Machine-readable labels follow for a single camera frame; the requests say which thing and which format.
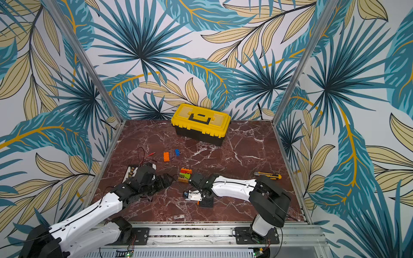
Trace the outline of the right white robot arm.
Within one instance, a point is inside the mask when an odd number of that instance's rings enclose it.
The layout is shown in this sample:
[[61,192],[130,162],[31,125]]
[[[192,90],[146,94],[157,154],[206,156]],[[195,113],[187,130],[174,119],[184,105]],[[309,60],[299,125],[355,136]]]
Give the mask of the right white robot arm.
[[231,197],[252,204],[258,213],[250,227],[250,235],[265,238],[275,227],[284,227],[291,198],[274,180],[259,176],[239,180],[213,174],[204,177],[193,174],[189,180],[195,189],[183,193],[187,201],[197,201],[202,207],[213,207],[215,197]]

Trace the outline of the green 2x4 brick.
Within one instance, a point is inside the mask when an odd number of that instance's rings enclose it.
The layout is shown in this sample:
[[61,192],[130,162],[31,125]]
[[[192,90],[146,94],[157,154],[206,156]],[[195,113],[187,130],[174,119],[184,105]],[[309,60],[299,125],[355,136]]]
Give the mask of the green 2x4 brick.
[[191,177],[191,174],[187,174],[187,173],[180,173],[180,177],[182,177],[182,178],[186,178],[186,179],[190,179],[190,177]]

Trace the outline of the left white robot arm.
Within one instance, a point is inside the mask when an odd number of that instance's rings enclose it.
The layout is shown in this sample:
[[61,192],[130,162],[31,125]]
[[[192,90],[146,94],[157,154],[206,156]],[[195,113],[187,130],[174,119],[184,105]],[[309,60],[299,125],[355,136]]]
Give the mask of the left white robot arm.
[[40,225],[24,241],[21,258],[79,258],[105,245],[132,245],[136,239],[132,225],[123,217],[111,219],[104,226],[98,223],[171,186],[174,177],[156,174],[152,164],[137,168],[134,176],[112,187],[99,201],[81,212],[51,226]]

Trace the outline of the tan 2x4 brick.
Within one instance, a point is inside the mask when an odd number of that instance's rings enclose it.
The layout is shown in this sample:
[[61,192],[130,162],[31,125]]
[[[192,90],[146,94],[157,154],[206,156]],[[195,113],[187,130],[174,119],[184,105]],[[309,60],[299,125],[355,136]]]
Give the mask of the tan 2x4 brick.
[[182,182],[182,183],[188,183],[188,182],[189,182],[189,179],[184,178],[184,177],[179,177],[177,180],[178,180],[179,182]]

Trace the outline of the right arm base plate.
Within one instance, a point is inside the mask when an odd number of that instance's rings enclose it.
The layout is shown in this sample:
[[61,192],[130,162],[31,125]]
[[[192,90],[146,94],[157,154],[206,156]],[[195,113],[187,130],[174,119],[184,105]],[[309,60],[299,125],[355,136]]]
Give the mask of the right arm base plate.
[[236,238],[237,245],[276,245],[280,243],[280,235],[276,228],[270,229],[263,237],[254,233],[250,227],[236,227],[232,230],[232,235]]

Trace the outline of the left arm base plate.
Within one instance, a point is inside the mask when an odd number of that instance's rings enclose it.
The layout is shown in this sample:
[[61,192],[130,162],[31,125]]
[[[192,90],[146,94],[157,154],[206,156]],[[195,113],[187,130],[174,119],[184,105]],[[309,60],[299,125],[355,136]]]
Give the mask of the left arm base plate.
[[145,246],[149,237],[148,227],[133,227],[122,233],[120,242],[128,246]]

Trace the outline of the orange 2x4 brick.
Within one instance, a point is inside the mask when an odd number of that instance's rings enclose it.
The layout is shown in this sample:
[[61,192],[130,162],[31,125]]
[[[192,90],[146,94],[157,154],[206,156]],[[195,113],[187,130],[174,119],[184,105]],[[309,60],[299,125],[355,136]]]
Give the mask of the orange 2x4 brick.
[[182,169],[180,170],[180,173],[192,174],[192,170],[191,170],[191,169],[184,169],[184,168],[182,168]]
[[163,153],[163,161],[170,162],[170,154],[168,152]]

